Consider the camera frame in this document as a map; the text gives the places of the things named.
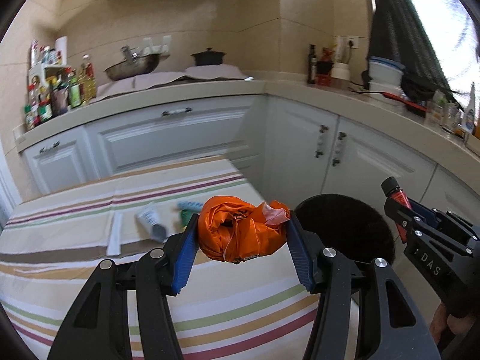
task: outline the red bottle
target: red bottle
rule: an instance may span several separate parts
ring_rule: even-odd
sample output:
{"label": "red bottle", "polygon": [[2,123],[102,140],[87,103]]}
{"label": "red bottle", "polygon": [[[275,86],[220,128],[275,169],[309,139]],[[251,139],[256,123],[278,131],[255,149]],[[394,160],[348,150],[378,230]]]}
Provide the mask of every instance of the red bottle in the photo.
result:
{"label": "red bottle", "polygon": [[[405,192],[400,188],[400,186],[397,183],[397,180],[395,180],[395,177],[389,177],[382,183],[382,190],[383,193],[385,193],[385,196],[388,198],[392,198],[395,200],[397,203],[400,203],[401,205],[412,208],[410,205],[410,202],[407,198],[407,195],[405,195]],[[400,239],[402,240],[403,243],[407,242],[407,231],[405,230],[402,225],[399,225],[398,223],[395,224],[397,226],[398,234],[400,235]]]}

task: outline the striped tablecloth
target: striped tablecloth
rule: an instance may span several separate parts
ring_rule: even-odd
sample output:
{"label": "striped tablecloth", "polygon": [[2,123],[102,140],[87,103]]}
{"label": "striped tablecloth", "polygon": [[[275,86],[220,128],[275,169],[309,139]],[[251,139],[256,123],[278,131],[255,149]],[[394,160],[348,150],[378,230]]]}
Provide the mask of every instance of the striped tablecloth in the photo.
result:
{"label": "striped tablecloth", "polygon": [[[263,200],[232,164],[209,157],[125,173],[21,204],[0,236],[0,301],[40,360],[70,305],[105,258],[112,219],[122,212],[121,255],[138,260],[158,246],[134,220],[150,202],[162,222],[181,231],[176,203],[215,195]],[[301,359],[318,297],[299,284],[287,246],[239,265],[209,260],[201,251],[190,279],[169,297],[186,360]],[[131,348],[143,359],[135,292],[129,291]]]}

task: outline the silver screw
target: silver screw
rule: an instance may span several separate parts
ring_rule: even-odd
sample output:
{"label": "silver screw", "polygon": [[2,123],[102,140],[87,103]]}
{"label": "silver screw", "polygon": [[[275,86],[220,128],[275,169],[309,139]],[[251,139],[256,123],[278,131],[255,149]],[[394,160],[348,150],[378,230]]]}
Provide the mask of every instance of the silver screw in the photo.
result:
{"label": "silver screw", "polygon": [[163,257],[164,252],[162,249],[153,249],[150,252],[150,257],[153,259],[159,259],[160,257]]}
{"label": "silver screw", "polygon": [[112,267],[111,259],[105,259],[100,263],[100,269],[110,269]]}
{"label": "silver screw", "polygon": [[378,258],[375,259],[375,265],[379,266],[380,268],[385,268],[387,266],[387,262],[382,258]]}
{"label": "silver screw", "polygon": [[333,247],[326,247],[323,249],[323,255],[327,257],[335,257],[337,255],[337,251]]}

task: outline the black trash can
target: black trash can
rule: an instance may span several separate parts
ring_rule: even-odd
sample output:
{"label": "black trash can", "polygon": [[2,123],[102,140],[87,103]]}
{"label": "black trash can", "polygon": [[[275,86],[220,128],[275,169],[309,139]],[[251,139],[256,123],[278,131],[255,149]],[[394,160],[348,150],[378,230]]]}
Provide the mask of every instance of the black trash can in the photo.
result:
{"label": "black trash can", "polygon": [[300,203],[295,214],[304,230],[316,233],[326,247],[349,259],[370,263],[382,257],[393,263],[395,244],[390,228],[368,204],[344,195],[317,195]]}

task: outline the white cabinet door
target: white cabinet door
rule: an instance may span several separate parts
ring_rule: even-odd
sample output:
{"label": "white cabinet door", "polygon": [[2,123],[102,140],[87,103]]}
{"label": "white cabinet door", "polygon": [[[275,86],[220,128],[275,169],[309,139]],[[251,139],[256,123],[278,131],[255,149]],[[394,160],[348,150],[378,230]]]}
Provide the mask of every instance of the white cabinet door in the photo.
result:
{"label": "white cabinet door", "polygon": [[225,155],[259,187],[265,148],[261,95],[187,100],[87,125],[101,176],[207,155]]}
{"label": "white cabinet door", "polygon": [[[369,204],[383,215],[396,238],[395,225],[383,211],[385,195],[381,183],[393,176],[407,196],[419,201],[435,164],[375,130],[340,118],[337,138],[342,133],[346,136],[335,143],[339,153],[333,154],[322,192],[350,196]],[[335,159],[340,163],[333,166]]]}
{"label": "white cabinet door", "polygon": [[337,120],[309,105],[270,98],[262,191],[267,201],[294,209],[320,193]]}
{"label": "white cabinet door", "polygon": [[[428,208],[436,208],[443,212],[452,211],[474,225],[480,225],[478,195],[440,167],[435,171],[421,203]],[[440,303],[440,298],[405,255],[398,258],[394,269],[420,308],[425,320],[430,322]]]}
{"label": "white cabinet door", "polygon": [[438,167],[421,203],[440,211],[452,211],[474,225],[480,225],[480,198],[458,179]]}
{"label": "white cabinet door", "polygon": [[42,194],[100,178],[83,126],[45,139],[23,154]]}

